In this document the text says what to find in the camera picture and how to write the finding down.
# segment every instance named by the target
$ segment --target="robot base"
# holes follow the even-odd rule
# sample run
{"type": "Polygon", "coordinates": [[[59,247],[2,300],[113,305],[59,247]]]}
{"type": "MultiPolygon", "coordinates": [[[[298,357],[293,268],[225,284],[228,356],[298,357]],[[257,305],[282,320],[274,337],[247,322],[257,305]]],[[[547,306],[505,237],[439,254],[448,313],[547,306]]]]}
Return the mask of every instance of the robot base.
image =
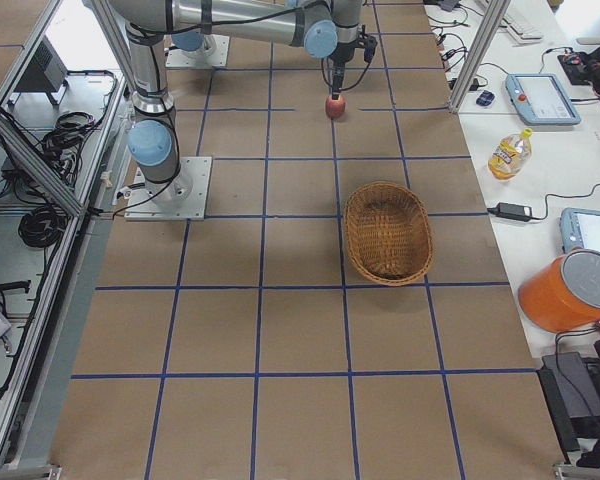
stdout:
{"type": "Polygon", "coordinates": [[[182,50],[171,50],[167,57],[169,70],[210,70],[227,66],[229,56],[229,40],[225,35],[212,35],[216,41],[216,48],[209,56],[188,57],[182,50]]]}
{"type": "MultiPolygon", "coordinates": [[[[182,157],[181,168],[184,168],[193,179],[192,191],[187,198],[177,203],[157,204],[152,200],[131,207],[125,211],[127,220],[163,221],[163,220],[204,220],[211,177],[211,157],[182,157]]],[[[144,182],[144,175],[138,169],[134,183],[144,182]]],[[[144,188],[132,190],[129,205],[134,205],[149,198],[144,188]]]]}

